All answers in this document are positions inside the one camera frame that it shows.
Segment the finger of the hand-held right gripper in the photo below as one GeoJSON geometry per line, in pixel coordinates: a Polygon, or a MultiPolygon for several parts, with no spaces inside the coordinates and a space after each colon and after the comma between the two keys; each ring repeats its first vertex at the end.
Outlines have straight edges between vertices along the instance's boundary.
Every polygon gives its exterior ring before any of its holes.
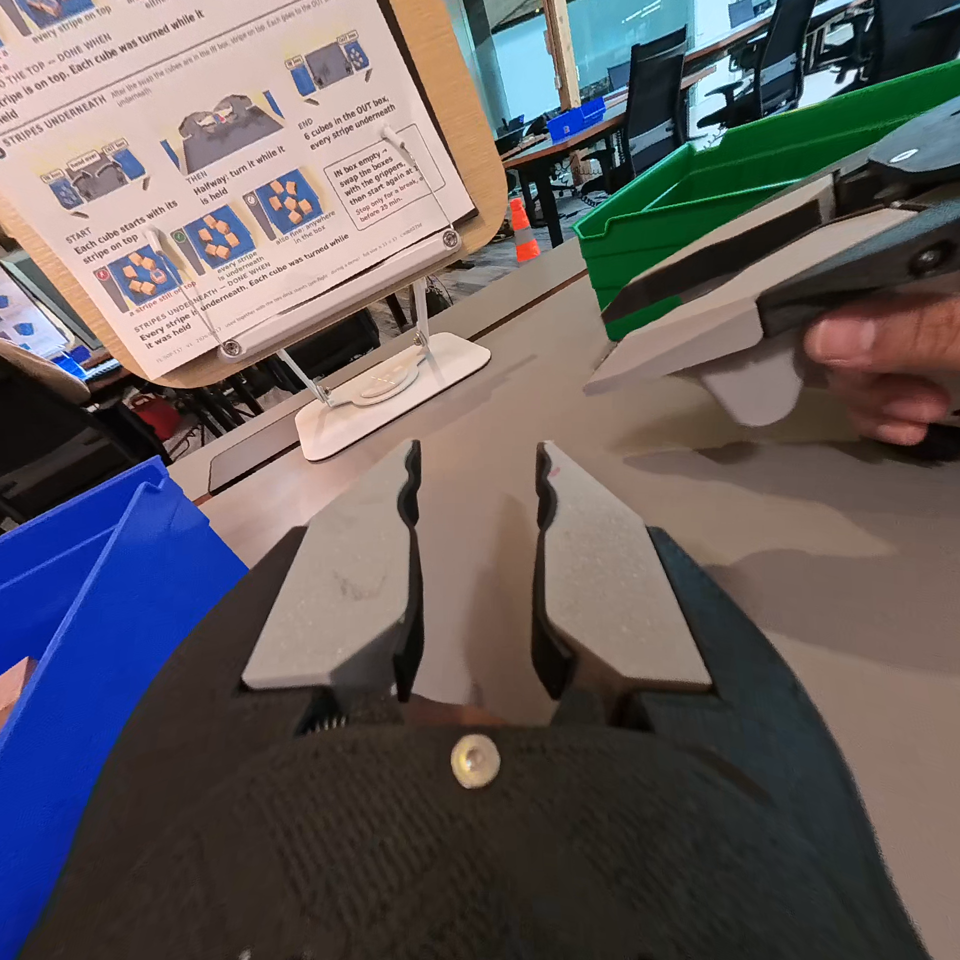
{"type": "Polygon", "coordinates": [[[685,305],[834,219],[835,175],[818,174],[632,278],[601,312],[609,327],[662,302],[685,305]]]}
{"type": "Polygon", "coordinates": [[[802,334],[821,317],[772,339],[763,336],[757,298],[789,272],[786,247],[631,331],[597,367],[584,393],[600,396],[641,380],[691,375],[741,426],[783,420],[804,383],[802,334]]]}

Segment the blue-striped wooden cube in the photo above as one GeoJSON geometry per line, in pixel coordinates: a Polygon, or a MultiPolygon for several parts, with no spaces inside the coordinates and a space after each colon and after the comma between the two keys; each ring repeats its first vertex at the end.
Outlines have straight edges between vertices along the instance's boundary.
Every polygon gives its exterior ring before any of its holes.
{"type": "Polygon", "coordinates": [[[26,656],[1,675],[1,730],[9,721],[38,664],[35,658],[26,656]]]}

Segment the small blue storage bin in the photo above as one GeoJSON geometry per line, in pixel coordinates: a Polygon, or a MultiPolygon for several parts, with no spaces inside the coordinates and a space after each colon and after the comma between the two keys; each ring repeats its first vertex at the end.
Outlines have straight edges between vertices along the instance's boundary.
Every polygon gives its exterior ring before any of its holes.
{"type": "Polygon", "coordinates": [[[547,132],[552,143],[575,138],[603,121],[607,105],[603,96],[557,114],[547,121],[547,132]]]}

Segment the wooden office desk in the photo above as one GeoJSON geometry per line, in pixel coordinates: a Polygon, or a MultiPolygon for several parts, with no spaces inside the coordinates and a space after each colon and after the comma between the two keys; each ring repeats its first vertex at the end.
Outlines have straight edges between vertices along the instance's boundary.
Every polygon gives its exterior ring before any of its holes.
{"type": "Polygon", "coordinates": [[[611,138],[623,125],[627,111],[626,93],[615,93],[612,97],[611,105],[598,123],[566,139],[554,141],[547,135],[532,138],[529,143],[521,143],[500,158],[505,171],[515,171],[518,175],[524,202],[529,210],[533,210],[530,186],[535,186],[552,248],[561,246],[565,241],[550,184],[551,171],[578,151],[587,150],[600,141],[604,141],[607,147],[611,146],[611,138]]]}

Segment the orange traffic cone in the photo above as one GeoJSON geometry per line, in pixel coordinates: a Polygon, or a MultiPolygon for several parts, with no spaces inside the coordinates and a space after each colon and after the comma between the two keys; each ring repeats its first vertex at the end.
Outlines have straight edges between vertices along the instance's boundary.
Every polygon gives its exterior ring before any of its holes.
{"type": "Polygon", "coordinates": [[[529,220],[524,199],[510,199],[510,227],[515,248],[515,258],[519,265],[525,265],[541,255],[539,241],[529,220]]]}

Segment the green plastic bin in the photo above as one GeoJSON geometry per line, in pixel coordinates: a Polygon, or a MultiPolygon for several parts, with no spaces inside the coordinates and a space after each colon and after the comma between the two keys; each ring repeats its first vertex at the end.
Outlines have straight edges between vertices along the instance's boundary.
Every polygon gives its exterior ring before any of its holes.
{"type": "Polygon", "coordinates": [[[674,150],[575,225],[600,310],[644,271],[958,93],[954,60],[674,150]]]}

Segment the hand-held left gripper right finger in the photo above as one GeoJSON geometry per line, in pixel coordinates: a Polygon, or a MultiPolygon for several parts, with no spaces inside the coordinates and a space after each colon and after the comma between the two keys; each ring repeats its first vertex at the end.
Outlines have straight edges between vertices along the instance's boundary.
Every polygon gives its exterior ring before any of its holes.
{"type": "Polygon", "coordinates": [[[531,654],[559,702],[571,689],[621,702],[636,691],[713,687],[642,517],[553,441],[535,453],[531,654]]]}

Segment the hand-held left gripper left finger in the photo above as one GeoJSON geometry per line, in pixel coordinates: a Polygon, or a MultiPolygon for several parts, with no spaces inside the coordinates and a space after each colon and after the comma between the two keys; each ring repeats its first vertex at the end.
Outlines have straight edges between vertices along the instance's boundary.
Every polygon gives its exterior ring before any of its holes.
{"type": "Polygon", "coordinates": [[[409,700],[425,648],[422,465],[421,443],[406,440],[311,518],[242,673],[247,688],[409,700]]]}

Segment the blue plastic bin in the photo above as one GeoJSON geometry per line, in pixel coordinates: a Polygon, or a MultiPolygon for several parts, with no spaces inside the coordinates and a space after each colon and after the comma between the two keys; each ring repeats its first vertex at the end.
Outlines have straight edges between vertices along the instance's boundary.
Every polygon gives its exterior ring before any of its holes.
{"type": "Polygon", "coordinates": [[[177,646],[248,572],[158,458],[4,534],[1,956],[49,900],[91,791],[177,646]]]}

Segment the person's right hand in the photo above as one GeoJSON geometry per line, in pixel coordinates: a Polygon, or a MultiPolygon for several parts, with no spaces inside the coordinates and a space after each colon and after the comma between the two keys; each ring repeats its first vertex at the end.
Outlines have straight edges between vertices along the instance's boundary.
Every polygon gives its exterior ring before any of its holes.
{"type": "Polygon", "coordinates": [[[858,300],[823,314],[802,343],[863,437],[915,447],[952,410],[939,379],[959,371],[958,294],[858,300]]]}

